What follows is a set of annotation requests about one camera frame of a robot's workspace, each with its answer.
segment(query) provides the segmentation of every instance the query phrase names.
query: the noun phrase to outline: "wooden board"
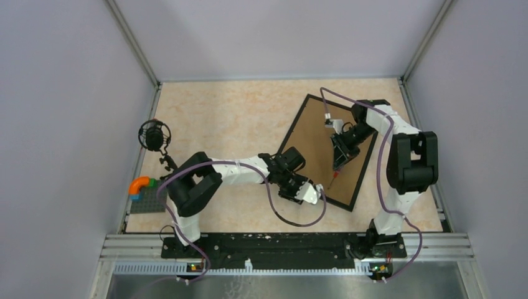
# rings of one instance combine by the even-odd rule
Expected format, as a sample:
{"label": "wooden board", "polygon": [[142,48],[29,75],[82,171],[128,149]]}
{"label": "wooden board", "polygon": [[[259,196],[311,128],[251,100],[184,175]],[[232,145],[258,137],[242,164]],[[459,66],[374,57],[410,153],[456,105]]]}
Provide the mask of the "wooden board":
{"label": "wooden board", "polygon": [[[350,107],[331,101],[327,103],[332,118],[356,124]],[[368,137],[359,146],[359,155],[343,167],[329,188],[334,175],[334,149],[330,136],[335,131],[324,126],[324,113],[323,100],[314,95],[307,95],[278,151],[282,153],[294,146],[306,160],[306,166],[298,173],[310,178],[315,184],[322,184],[331,204],[351,211],[367,170],[375,136]]]}

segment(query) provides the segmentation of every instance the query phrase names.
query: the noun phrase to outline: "white wall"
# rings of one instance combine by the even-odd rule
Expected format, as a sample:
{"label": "white wall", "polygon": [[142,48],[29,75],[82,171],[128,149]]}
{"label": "white wall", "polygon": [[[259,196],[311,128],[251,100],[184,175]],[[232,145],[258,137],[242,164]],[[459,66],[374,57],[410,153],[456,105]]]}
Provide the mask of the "white wall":
{"label": "white wall", "polygon": [[103,1],[0,2],[0,298],[86,298],[153,87]]}
{"label": "white wall", "polygon": [[458,1],[410,81],[438,134],[452,223],[467,231],[493,298],[525,298],[528,2]]}
{"label": "white wall", "polygon": [[396,77],[443,0],[117,0],[160,80]]}

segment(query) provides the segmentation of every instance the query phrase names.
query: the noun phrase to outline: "gray lego baseplate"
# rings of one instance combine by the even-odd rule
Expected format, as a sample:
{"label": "gray lego baseplate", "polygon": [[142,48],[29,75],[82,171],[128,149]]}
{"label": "gray lego baseplate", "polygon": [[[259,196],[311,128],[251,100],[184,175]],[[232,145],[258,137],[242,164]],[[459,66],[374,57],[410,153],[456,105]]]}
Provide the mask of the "gray lego baseplate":
{"label": "gray lego baseplate", "polygon": [[[162,181],[156,180],[156,184],[153,187],[142,187],[141,188],[141,199],[133,201],[130,206],[130,214],[145,214],[145,213],[161,213],[165,211],[165,208],[156,199],[156,191],[158,191],[159,185]],[[161,198],[167,198],[167,189],[163,189],[160,194]]]}

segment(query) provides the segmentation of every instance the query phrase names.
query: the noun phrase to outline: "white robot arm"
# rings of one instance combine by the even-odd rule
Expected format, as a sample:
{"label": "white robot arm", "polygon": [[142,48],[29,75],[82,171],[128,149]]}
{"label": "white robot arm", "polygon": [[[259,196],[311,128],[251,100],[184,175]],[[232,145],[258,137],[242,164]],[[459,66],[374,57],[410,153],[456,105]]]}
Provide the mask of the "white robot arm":
{"label": "white robot arm", "polygon": [[[273,156],[259,154],[251,158],[236,160],[210,159],[205,153],[200,152],[191,156],[180,168],[175,168],[173,174],[178,173],[179,169],[187,169],[206,161],[218,161],[222,164],[196,169],[167,185],[171,198],[169,202],[177,221],[174,225],[178,225],[180,231],[191,242],[200,238],[200,212],[220,185],[264,183],[264,178],[260,173],[243,165],[250,165],[259,170],[269,183],[279,185],[279,196],[298,204],[303,202],[316,204],[321,196],[322,186],[314,186],[311,180],[296,174],[296,171],[304,165],[305,160],[295,148],[289,148],[284,153],[277,153]],[[202,180],[195,181],[193,175],[201,177]],[[189,245],[179,232],[177,236],[183,246]]]}
{"label": "white robot arm", "polygon": [[[332,120],[327,117],[326,125],[336,131],[331,138],[334,144],[334,169],[343,167],[357,156],[359,154],[357,145],[374,130],[382,136],[388,134],[387,140],[391,146],[387,179],[390,188],[384,196],[384,201],[387,210],[399,213],[388,213],[382,209],[373,223],[379,235],[396,235],[401,233],[403,217],[407,215],[412,204],[438,179],[436,135],[433,132],[422,132],[409,125],[385,100],[360,102],[374,106],[385,114],[355,104],[352,107],[352,114],[357,124],[348,131],[341,131],[342,120]],[[394,122],[390,131],[389,117]],[[413,159],[412,154],[420,157]]]}

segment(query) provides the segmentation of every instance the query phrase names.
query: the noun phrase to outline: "beige floor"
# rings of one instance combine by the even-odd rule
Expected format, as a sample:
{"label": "beige floor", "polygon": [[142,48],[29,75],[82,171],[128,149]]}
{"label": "beige floor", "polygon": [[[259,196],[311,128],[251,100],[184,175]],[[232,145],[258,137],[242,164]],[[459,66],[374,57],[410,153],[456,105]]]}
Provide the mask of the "beige floor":
{"label": "beige floor", "polygon": [[[321,86],[352,98],[384,98],[404,119],[408,118],[395,78],[164,83],[156,118],[172,131],[168,151],[177,164],[197,151],[205,151],[209,157],[218,159],[274,153],[306,94],[318,96]],[[334,96],[328,95],[328,99],[348,105]],[[321,115],[321,119],[314,121],[322,125],[323,119]],[[375,163],[380,141],[378,138],[352,212],[329,205],[320,223],[297,228],[283,223],[272,213],[264,186],[222,186],[202,211],[200,228],[202,232],[365,231],[380,210],[375,190]],[[388,152],[386,147],[385,162]],[[141,175],[156,178],[166,174],[159,157],[159,153],[147,152]],[[385,176],[383,178],[384,189],[387,189]],[[306,203],[299,206],[278,197],[276,186],[271,190],[277,210],[297,223],[311,222],[323,207],[321,201],[316,206]],[[430,191],[416,201],[408,217],[421,230],[441,231]],[[127,232],[158,232],[170,223],[167,212],[132,214],[128,218]],[[404,230],[412,231],[407,225]]]}

